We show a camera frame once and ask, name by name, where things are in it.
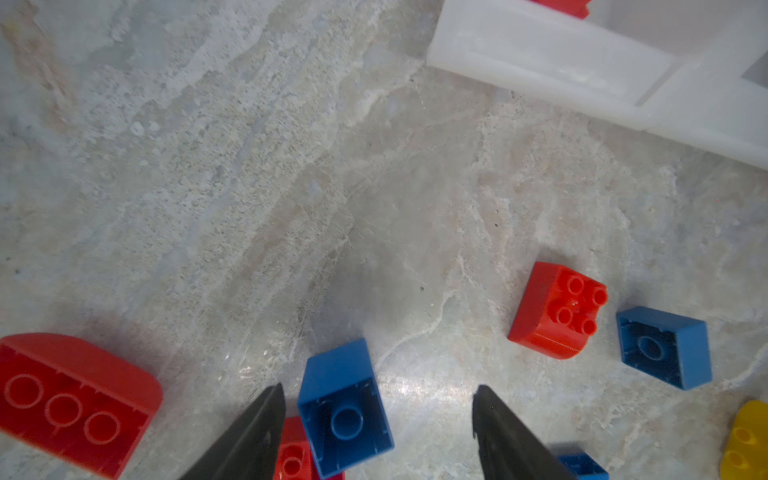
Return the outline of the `small red lego brick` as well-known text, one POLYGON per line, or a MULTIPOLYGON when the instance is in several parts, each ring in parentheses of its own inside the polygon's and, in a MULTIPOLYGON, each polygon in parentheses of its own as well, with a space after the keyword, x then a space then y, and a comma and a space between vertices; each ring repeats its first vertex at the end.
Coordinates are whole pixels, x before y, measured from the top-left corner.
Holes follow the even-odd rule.
POLYGON ((590 0, 532 0, 534 3, 573 16, 586 19, 589 16, 590 0))

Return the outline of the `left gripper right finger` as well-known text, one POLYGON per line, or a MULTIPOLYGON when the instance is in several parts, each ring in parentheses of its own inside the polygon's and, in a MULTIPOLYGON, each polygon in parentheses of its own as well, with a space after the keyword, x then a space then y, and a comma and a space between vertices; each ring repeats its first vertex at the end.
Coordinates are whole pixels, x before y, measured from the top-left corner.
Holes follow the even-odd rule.
POLYGON ((472 429, 485 479, 575 479, 488 385, 473 395, 472 429))

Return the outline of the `red curved lego brick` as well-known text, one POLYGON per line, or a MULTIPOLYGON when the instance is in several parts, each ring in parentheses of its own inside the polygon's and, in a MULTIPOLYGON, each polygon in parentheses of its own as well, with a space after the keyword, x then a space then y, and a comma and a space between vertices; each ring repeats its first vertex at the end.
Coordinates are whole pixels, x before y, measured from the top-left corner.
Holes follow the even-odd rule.
POLYGON ((77 337, 1 340, 1 430, 106 479, 117 479, 163 401, 139 367, 77 337))

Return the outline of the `long red lego brick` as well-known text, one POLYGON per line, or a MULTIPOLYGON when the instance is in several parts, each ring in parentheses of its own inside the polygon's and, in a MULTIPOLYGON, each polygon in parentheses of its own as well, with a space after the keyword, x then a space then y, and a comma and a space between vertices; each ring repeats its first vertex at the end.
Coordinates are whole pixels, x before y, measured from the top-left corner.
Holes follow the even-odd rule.
POLYGON ((274 480, 321 480, 301 419, 285 419, 274 480))

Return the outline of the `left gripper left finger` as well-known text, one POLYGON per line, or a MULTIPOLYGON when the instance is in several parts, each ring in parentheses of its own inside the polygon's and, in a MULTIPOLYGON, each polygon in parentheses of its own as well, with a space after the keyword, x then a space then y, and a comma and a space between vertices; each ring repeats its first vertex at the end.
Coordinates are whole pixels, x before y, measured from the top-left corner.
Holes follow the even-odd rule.
POLYGON ((265 388, 181 479, 272 479, 285 414, 283 386, 265 388))

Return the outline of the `white bin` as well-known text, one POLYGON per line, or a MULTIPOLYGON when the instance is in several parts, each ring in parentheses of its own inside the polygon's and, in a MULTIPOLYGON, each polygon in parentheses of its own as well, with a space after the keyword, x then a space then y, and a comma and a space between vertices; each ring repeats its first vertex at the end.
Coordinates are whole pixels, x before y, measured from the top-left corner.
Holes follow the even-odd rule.
POLYGON ((530 1, 446 1, 429 66, 635 130, 672 55, 530 1))
POLYGON ((767 55, 767 3, 722 1, 724 14, 650 94, 646 131, 767 168, 767 89, 743 75, 767 55))

